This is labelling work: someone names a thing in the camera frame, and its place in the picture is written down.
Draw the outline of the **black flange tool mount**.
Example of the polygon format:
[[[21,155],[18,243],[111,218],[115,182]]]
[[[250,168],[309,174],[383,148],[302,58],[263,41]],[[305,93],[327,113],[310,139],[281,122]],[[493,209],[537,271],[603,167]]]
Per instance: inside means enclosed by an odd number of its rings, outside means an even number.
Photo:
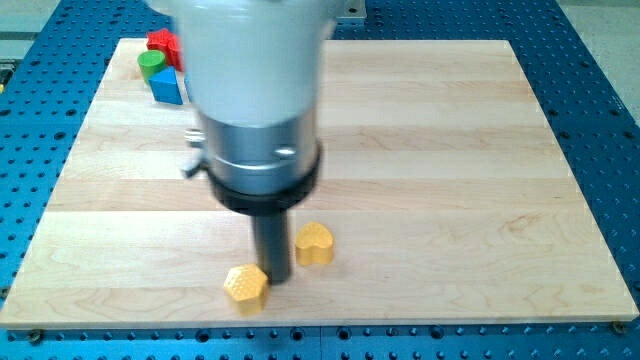
[[[210,170],[206,171],[216,200],[227,209],[247,216],[268,216],[286,212],[311,194],[322,163],[322,143],[316,142],[317,155],[311,169],[293,185],[275,193],[245,194],[227,187]]]

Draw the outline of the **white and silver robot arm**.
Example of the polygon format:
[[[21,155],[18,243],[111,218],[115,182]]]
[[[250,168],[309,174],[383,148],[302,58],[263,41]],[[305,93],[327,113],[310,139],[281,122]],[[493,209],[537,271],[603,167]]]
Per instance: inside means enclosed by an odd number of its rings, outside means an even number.
[[[250,217],[259,268],[291,275],[287,211],[312,191],[321,50],[340,1],[151,1],[173,17],[199,130],[184,169],[207,175],[216,199]]]

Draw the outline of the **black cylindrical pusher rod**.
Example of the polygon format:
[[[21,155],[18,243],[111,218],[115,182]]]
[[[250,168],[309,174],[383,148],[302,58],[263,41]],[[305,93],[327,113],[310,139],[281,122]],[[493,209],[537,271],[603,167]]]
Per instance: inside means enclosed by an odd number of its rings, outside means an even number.
[[[271,284],[285,283],[291,276],[287,211],[252,216],[251,228],[258,267]]]

